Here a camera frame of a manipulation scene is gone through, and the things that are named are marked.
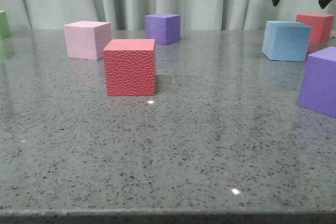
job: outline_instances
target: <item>green cube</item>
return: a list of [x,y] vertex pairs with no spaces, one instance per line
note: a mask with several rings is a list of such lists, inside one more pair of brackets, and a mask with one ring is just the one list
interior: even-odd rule
[[0,10],[0,39],[10,35],[9,24],[7,20],[6,11]]

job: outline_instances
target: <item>cube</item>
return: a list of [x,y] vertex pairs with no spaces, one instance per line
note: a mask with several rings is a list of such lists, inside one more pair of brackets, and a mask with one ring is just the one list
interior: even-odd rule
[[336,118],[336,47],[308,56],[298,105]]
[[155,40],[111,40],[104,68],[107,95],[155,95]]
[[5,10],[0,10],[0,39],[7,37],[11,34],[7,14]]
[[310,42],[322,43],[330,38],[334,21],[333,14],[302,13],[296,16],[296,21],[312,27]]
[[64,25],[67,52],[70,58],[99,60],[112,39],[111,23],[79,21]]
[[146,38],[168,45],[181,40],[181,16],[177,14],[152,14],[145,16]]
[[267,21],[262,52],[270,60],[305,61],[310,33],[300,22]]

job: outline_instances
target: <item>light blue cube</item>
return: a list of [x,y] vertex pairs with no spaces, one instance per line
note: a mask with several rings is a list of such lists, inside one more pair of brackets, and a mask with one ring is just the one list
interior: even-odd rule
[[267,21],[262,52],[270,60],[305,61],[311,30],[301,22]]

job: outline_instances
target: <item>textured red cube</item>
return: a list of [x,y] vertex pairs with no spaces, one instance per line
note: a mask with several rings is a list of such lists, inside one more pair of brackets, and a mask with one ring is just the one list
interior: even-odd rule
[[330,38],[334,21],[333,14],[301,13],[296,16],[296,21],[312,27],[310,42],[322,43]]
[[103,52],[107,95],[155,95],[155,39],[113,39]]

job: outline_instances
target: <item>granite countertop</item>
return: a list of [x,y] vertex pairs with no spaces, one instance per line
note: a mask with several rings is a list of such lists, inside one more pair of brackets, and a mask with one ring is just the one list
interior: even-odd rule
[[305,63],[268,60],[263,36],[156,45],[154,97],[107,97],[103,61],[68,58],[62,30],[0,40],[0,216],[336,213],[336,119],[296,105]]

